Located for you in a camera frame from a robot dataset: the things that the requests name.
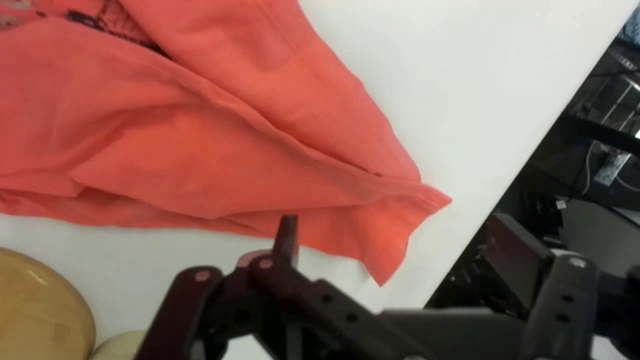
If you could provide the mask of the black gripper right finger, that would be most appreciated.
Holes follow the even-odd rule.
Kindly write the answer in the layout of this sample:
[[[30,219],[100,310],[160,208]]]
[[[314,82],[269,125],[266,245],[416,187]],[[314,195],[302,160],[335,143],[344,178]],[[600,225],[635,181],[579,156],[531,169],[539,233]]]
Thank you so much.
[[[552,251],[505,211],[482,235],[482,257],[520,304],[519,360],[591,360],[594,336],[640,360],[639,264],[616,276],[583,253]]]

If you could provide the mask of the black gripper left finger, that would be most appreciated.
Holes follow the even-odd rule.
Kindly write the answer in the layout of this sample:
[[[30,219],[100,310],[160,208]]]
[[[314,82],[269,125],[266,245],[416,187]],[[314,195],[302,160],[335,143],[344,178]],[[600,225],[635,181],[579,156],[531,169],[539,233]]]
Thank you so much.
[[[275,360],[398,360],[393,328],[327,280],[297,266],[299,218],[287,214],[275,245],[245,253],[231,273],[183,270],[135,360],[225,360],[253,336]]]

